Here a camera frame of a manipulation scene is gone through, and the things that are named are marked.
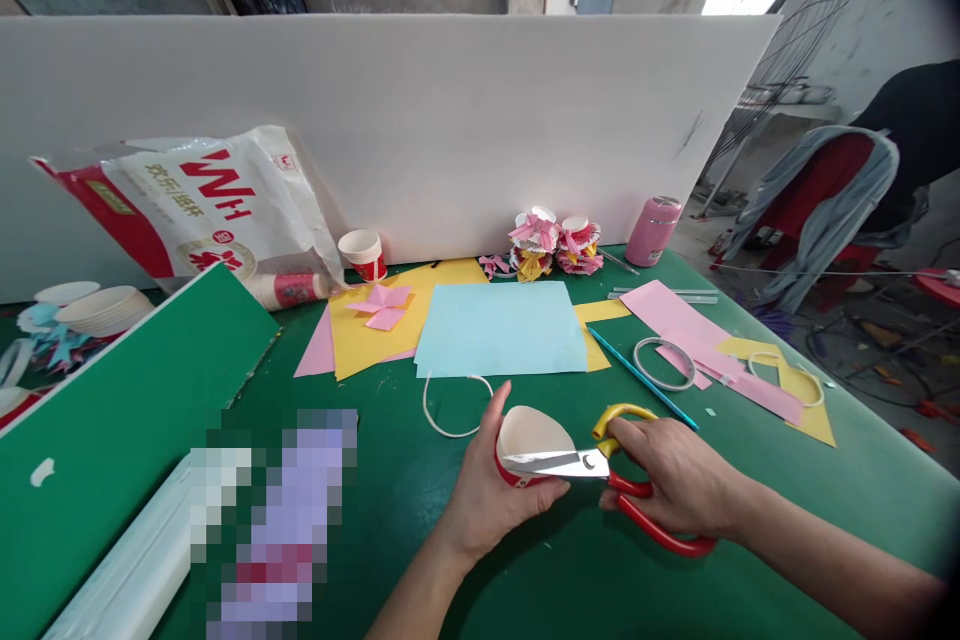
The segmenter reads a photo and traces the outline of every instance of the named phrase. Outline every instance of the red scissors handle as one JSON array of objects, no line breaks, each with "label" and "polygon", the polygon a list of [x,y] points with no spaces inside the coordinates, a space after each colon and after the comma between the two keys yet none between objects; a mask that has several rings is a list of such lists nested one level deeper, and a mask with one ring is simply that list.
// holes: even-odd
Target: red scissors handle
[{"label": "red scissors handle", "polygon": [[681,538],[671,535],[662,527],[657,525],[653,520],[644,515],[640,508],[634,505],[626,497],[630,495],[637,498],[648,498],[653,497],[653,485],[648,482],[645,483],[635,483],[627,480],[626,478],[617,475],[613,470],[610,471],[610,478],[607,481],[614,490],[617,490],[620,495],[617,496],[617,507],[634,523],[636,523],[641,530],[643,530],[647,535],[656,541],[660,547],[674,552],[677,555],[683,557],[703,557],[704,555],[710,554],[714,547],[717,545],[716,538],[708,537],[696,537],[693,540],[683,540]]}]

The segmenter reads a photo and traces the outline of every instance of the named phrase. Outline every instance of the pink thermos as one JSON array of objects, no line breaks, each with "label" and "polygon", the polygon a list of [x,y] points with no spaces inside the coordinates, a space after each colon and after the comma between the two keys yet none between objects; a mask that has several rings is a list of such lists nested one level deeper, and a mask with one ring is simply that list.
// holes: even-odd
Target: pink thermos
[{"label": "pink thermos", "polygon": [[623,255],[627,262],[639,267],[656,265],[670,242],[682,209],[679,200],[666,195],[647,200]]}]

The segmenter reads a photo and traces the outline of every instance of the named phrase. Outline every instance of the blue pencil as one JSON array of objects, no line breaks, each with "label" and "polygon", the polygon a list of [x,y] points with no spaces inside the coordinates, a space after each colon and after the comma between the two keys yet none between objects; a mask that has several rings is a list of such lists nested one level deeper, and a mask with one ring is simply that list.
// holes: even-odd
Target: blue pencil
[{"label": "blue pencil", "polygon": [[623,363],[623,366],[627,368],[627,370],[632,372],[634,376],[637,378],[637,380],[639,380],[644,385],[646,385],[650,389],[650,392],[652,392],[654,395],[657,396],[660,402],[662,402],[664,405],[670,408],[670,410],[673,411],[674,415],[676,415],[684,423],[686,423],[686,425],[694,432],[700,432],[700,426],[697,425],[693,420],[691,420],[690,416],[687,415],[683,410],[681,410],[676,405],[674,405],[673,402],[671,402],[670,398],[668,398],[666,395],[663,394],[660,388],[658,388],[656,385],[650,382],[650,380],[647,379],[646,375],[644,375],[642,372],[640,372],[633,366],[633,363],[629,362],[625,357],[623,357],[623,355],[618,353],[614,349],[613,345],[611,345],[602,337],[600,337],[600,334],[589,325],[587,326],[587,330],[590,331],[590,334],[593,335],[597,339],[597,342],[603,345],[611,355],[613,355],[617,360]]}]

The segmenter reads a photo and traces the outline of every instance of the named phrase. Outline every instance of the snack bag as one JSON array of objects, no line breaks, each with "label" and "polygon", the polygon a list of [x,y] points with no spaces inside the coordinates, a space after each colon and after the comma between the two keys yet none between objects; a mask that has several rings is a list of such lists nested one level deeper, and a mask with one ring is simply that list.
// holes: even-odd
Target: snack bag
[{"label": "snack bag", "polygon": [[282,127],[223,140],[131,140],[30,161],[168,293],[217,262],[241,281],[319,273],[328,288],[344,285],[336,244]]}]

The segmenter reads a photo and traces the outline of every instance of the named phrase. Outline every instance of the scissors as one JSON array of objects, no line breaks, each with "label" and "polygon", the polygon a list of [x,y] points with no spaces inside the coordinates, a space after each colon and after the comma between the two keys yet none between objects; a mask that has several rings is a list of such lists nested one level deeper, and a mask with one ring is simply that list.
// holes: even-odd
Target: scissors
[{"label": "scissors", "polygon": [[623,414],[636,415],[644,420],[657,419],[657,416],[652,412],[637,405],[628,403],[611,405],[600,417],[591,433],[594,440],[600,441],[596,448],[573,452],[559,451],[508,455],[503,458],[504,468],[535,475],[606,480],[610,487],[619,492],[617,507],[661,547],[683,557],[703,557],[709,554],[717,544],[716,538],[697,537],[693,540],[683,540],[671,535],[627,499],[627,495],[636,498],[652,497],[653,485],[649,482],[631,482],[610,469],[609,458],[620,449],[620,443],[617,442],[616,438],[605,438],[607,423]]}]

